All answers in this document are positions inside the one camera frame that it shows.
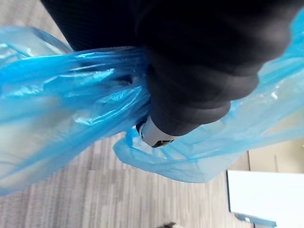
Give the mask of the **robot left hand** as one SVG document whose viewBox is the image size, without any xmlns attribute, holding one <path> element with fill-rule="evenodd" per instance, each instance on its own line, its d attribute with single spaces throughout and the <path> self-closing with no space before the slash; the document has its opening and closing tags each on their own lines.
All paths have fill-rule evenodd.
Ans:
<svg viewBox="0 0 304 228">
<path fill-rule="evenodd" d="M 225 116 L 281 56 L 301 0 L 44 0 L 75 51 L 143 47 L 149 62 L 148 118 L 137 126 L 165 146 Z"/>
</svg>

